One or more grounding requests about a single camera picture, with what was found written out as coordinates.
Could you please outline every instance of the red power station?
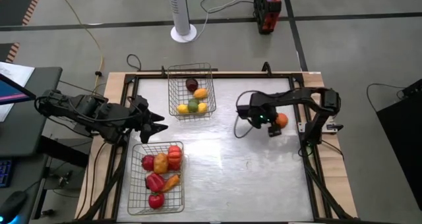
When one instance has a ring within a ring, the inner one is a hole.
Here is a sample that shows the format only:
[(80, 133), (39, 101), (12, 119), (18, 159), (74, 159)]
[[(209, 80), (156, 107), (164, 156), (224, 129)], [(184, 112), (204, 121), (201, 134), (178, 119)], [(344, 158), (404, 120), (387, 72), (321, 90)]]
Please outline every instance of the red power station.
[(282, 11), (282, 0), (254, 0), (254, 17), (260, 34), (269, 34), (276, 27), (278, 15)]

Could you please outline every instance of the bell pepper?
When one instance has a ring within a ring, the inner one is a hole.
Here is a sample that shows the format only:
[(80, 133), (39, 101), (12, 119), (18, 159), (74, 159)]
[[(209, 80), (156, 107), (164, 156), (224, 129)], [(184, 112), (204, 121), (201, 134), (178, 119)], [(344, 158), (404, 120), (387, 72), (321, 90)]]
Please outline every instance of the bell pepper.
[(182, 150), (180, 149), (179, 146), (169, 147), (168, 159), (169, 159), (169, 165), (171, 164), (172, 168), (173, 167), (176, 168), (173, 170), (180, 169), (180, 163), (182, 162)]
[(154, 156), (153, 155), (146, 155), (142, 158), (142, 168), (146, 171), (153, 171), (154, 170)]
[(166, 182), (164, 178), (160, 175), (152, 173), (146, 177), (146, 187), (149, 188), (152, 192), (159, 192), (163, 189)]
[(166, 185), (164, 185), (162, 192), (167, 192), (168, 190), (171, 190), (174, 186), (176, 186), (180, 181), (179, 175), (174, 175), (170, 177), (170, 179), (167, 180)]
[(167, 155), (160, 153), (154, 158), (154, 172), (157, 174), (164, 174), (167, 172), (167, 167), (169, 161), (167, 160)]
[(151, 194), (148, 197), (148, 204), (154, 209), (162, 207), (164, 204), (164, 194)]

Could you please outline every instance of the floor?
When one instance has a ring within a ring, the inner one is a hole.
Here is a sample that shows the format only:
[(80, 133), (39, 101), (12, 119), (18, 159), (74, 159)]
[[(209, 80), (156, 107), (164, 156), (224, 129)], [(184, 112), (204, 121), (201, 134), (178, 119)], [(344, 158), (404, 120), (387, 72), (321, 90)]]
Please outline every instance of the floor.
[[(200, 1), (188, 0), (191, 19), (205, 17)], [(205, 7), (228, 1), (231, 0), (208, 0)], [(408, 86), (421, 78), (422, 17), (393, 14), (420, 13), (422, 0), (290, 1), (292, 13), (298, 20), (279, 21), (269, 36), (259, 35), (254, 22), (208, 24), (203, 35), (188, 44), (175, 43), (169, 37), (171, 26), (122, 27), (124, 24), (119, 24), (114, 28), (92, 29), (105, 56), (102, 82), (109, 72), (133, 70), (125, 61), (130, 53), (140, 57), (142, 69), (208, 62), (219, 70), (260, 70), (263, 62), (268, 61), (273, 70), (320, 71), (325, 85), (342, 97), (343, 106), (336, 121), (345, 125), (339, 139), (359, 217), (367, 221), (421, 223), (422, 211), (367, 101), (365, 90), (373, 82)], [(168, 0), (69, 2), (83, 23), (172, 19)], [(245, 18), (250, 17), (252, 11), (251, 4), (242, 3), (210, 17)], [(353, 20), (339, 16), (346, 14), (369, 15)], [(392, 15), (375, 17), (378, 14)], [(287, 16), (285, 5), (281, 16)], [(305, 16), (323, 17), (318, 20)], [(297, 27), (298, 35), (294, 31), (292, 34), (292, 24)], [(77, 25), (77, 21), (64, 0), (39, 0), (28, 25)], [(16, 64), (59, 66), (63, 68), (62, 80), (85, 88), (94, 87), (94, 71), (98, 69), (100, 54), (84, 30), (0, 31), (0, 43), (14, 42), (20, 43)], [(69, 95), (83, 93), (64, 84), (60, 84), (59, 89)], [(398, 100), (395, 90), (382, 87), (371, 90), (371, 99), (377, 110)], [(65, 128), (51, 124), (47, 124), (44, 134), (72, 142), (79, 139)], [(77, 195), (77, 191), (68, 195)], [(49, 192), (44, 209), (61, 206), (57, 215), (33, 223), (70, 220), (76, 202), (75, 198)]]

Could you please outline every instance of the white cable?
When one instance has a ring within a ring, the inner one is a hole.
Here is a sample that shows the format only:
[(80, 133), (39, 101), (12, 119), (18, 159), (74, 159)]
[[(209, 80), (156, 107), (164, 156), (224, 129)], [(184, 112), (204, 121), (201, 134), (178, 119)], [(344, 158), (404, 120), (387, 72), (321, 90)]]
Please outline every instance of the white cable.
[(205, 30), (206, 23), (208, 22), (208, 16), (210, 15), (210, 12), (211, 12), (211, 11), (213, 11), (213, 10), (217, 10), (217, 9), (222, 9), (222, 8), (224, 8), (224, 7), (228, 6), (228, 5), (230, 5), (230, 4), (232, 4), (232, 3), (236, 2), (236, 1), (237, 1), (237, 0), (233, 0), (233, 1), (231, 1), (231, 2), (229, 2), (229, 3), (226, 3), (226, 4), (222, 5), (222, 6), (219, 6), (219, 7), (213, 7), (213, 8), (211, 8), (211, 9), (208, 9), (208, 10), (206, 11), (205, 22), (204, 22), (204, 26), (202, 27), (202, 30), (201, 30), (201, 31), (199, 32), (199, 34), (198, 34), (198, 35), (196, 35), (196, 37), (195, 37), (193, 40), (191, 40), (190, 42), (193, 42), (193, 41), (197, 40), (197, 39), (199, 38), (199, 36), (203, 33), (203, 31)]

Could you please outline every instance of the wooden board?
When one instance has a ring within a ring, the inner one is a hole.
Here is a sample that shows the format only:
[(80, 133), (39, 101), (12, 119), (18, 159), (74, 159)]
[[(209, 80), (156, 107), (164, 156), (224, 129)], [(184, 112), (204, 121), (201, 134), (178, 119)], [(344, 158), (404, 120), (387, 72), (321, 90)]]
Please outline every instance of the wooden board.
[[(266, 74), (266, 72), (213, 72), (213, 74)], [(324, 82), (322, 81), (322, 75), (320, 72), (273, 72), (273, 74), (286, 74), (286, 73), (302, 73), (305, 86), (308, 87), (323, 87)], [(160, 72), (111, 72), (109, 73), (107, 85), (105, 87), (104, 97), (109, 99), (111, 103), (120, 103), (125, 75), (126, 74), (143, 74), (143, 75), (159, 75)], [(301, 118), (302, 121), (305, 121), (305, 114), (303, 112), (303, 108), (299, 106), (301, 111)], [(337, 148), (340, 148), (338, 143), (338, 139), (336, 135), (327, 135), (324, 134), (322, 139), (331, 143)], [(80, 193), (80, 198), (78, 201), (78, 206), (76, 208), (75, 218), (79, 211), (82, 208), (81, 215), (84, 215), (90, 205), (90, 197), (92, 196), (92, 203), (95, 202), (98, 195), (100, 195), (101, 191), (104, 188), (104, 183), (107, 174), (107, 166), (110, 159), (111, 153), (111, 146), (105, 145), (105, 147), (101, 150), (100, 156), (97, 160), (96, 164), (96, 174), (95, 174), (95, 183), (93, 192), (91, 192), (92, 188), (92, 181), (93, 181), (93, 171), (94, 171), (94, 158), (97, 154), (98, 150), (103, 144), (103, 139), (100, 137), (95, 137), (91, 147), (91, 154), (89, 159), (89, 169), (88, 169), (88, 184), (86, 182), (86, 174), (84, 177), (84, 182), (82, 184), (82, 189)], [(332, 193), (333, 197), (337, 200), (337, 202), (348, 212), (350, 215), (356, 217), (356, 209), (355, 204), (353, 202), (353, 197), (351, 195), (349, 181), (347, 179), (346, 168), (344, 167), (344, 162), (341, 155), (334, 151), (332, 148), (321, 144), (318, 146), (319, 154), (320, 154), (320, 161), (322, 165), (322, 171), (324, 173), (325, 183), (327, 189)], [(116, 155), (116, 162), (114, 169), (117, 168), (117, 164), (120, 160), (120, 152), (117, 152)], [(318, 204), (318, 210), (321, 217), (324, 217), (324, 207), (322, 205), (322, 197), (318, 188), (315, 187), (316, 193), (316, 200)], [(113, 211), (113, 202), (115, 198), (115, 188), (110, 192), (109, 198), (107, 201), (107, 207), (105, 210), (105, 218), (111, 218), (111, 214)]]

